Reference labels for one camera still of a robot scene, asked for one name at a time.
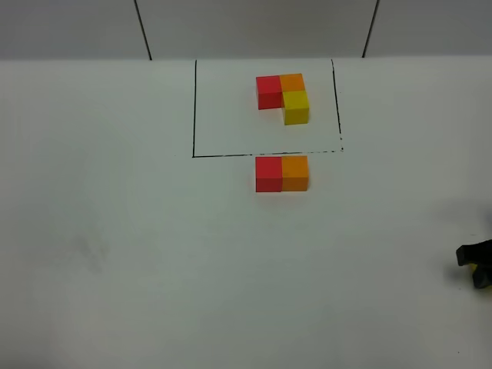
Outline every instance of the two-block pair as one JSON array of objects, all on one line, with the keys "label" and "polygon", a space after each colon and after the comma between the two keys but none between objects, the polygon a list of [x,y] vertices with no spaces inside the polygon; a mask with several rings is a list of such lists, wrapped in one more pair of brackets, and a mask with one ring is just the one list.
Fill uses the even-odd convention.
[{"label": "two-block pair", "polygon": [[306,191],[307,156],[257,156],[256,192]]}]

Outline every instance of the black object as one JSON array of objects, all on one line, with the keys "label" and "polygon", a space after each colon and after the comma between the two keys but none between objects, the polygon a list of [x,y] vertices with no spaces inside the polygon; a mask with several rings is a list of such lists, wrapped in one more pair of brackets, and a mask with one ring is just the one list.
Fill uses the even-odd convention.
[{"label": "black object", "polygon": [[475,264],[472,274],[475,288],[492,286],[492,240],[464,244],[456,250],[458,265]]}]

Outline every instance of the wooden block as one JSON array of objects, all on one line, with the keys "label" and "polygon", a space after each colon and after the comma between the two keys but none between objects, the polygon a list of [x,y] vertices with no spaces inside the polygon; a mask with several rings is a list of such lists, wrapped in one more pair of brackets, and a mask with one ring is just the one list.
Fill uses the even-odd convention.
[{"label": "wooden block", "polygon": [[282,191],[282,157],[258,156],[254,159],[256,192]]},{"label": "wooden block", "polygon": [[281,108],[282,86],[280,76],[256,77],[256,96],[259,110]]},{"label": "wooden block", "polygon": [[302,78],[301,73],[296,75],[281,75],[280,83],[282,85],[282,92],[303,91],[306,89],[304,87],[304,79]]},{"label": "wooden block", "polygon": [[309,166],[307,156],[282,157],[282,191],[307,191]]},{"label": "wooden block", "polygon": [[309,100],[306,91],[282,92],[285,125],[305,125],[309,121]]}]

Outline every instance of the red cube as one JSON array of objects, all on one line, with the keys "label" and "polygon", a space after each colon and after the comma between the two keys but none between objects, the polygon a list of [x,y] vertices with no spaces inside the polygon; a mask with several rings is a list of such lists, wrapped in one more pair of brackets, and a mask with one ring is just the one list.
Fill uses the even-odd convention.
[{"label": "red cube", "polygon": [[282,191],[282,157],[258,156],[255,158],[256,192]]},{"label": "red cube", "polygon": [[282,85],[280,75],[256,77],[258,109],[277,109],[282,107]]}]

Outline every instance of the black outline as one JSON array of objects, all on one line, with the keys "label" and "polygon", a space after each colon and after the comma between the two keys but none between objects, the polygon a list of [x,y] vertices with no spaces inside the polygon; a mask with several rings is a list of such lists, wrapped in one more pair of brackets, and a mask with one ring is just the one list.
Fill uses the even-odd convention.
[{"label": "black outline", "polygon": [[335,104],[337,106],[337,119],[338,119],[338,132],[340,133],[340,146],[341,150],[344,150],[344,145],[342,144],[343,138],[341,137],[341,123],[340,123],[340,111],[338,110],[338,94],[337,94],[337,79],[335,78],[335,64],[333,59],[331,59],[331,68],[333,69],[333,89],[335,93]]},{"label": "black outline", "polygon": [[194,107],[193,107],[193,156],[194,156],[194,133],[197,127],[197,63],[198,60],[194,60]]},{"label": "black outline", "polygon": [[137,11],[138,21],[140,22],[141,33],[144,36],[145,47],[147,48],[148,60],[152,60],[151,49],[148,47],[147,35],[145,34],[144,23],[141,21],[140,9],[138,8],[137,0],[133,0],[135,10]]},{"label": "black outline", "polygon": [[337,150],[326,150],[326,151],[285,151],[285,152],[268,152],[261,154],[227,154],[227,155],[199,155],[193,158],[231,158],[237,156],[266,156],[266,155],[297,155],[297,154],[325,154],[327,152],[340,152]]},{"label": "black outline", "polygon": [[[341,122],[340,122],[340,112],[338,111],[338,96],[337,96],[337,82],[335,79],[335,66],[333,59],[331,60],[331,69],[333,72],[333,87],[335,94],[335,104],[337,106],[337,119],[338,119],[338,132],[340,134],[340,144],[342,141],[341,137]],[[236,158],[241,156],[265,156],[265,155],[305,155],[305,154],[325,154],[328,152],[344,152],[344,146],[341,144],[341,150],[325,150],[325,151],[285,151],[285,152],[271,152],[271,153],[260,153],[260,154],[226,154],[226,155],[195,155],[194,154],[194,136],[197,126],[197,64],[198,60],[194,60],[194,110],[193,110],[193,155],[192,158]]]}]

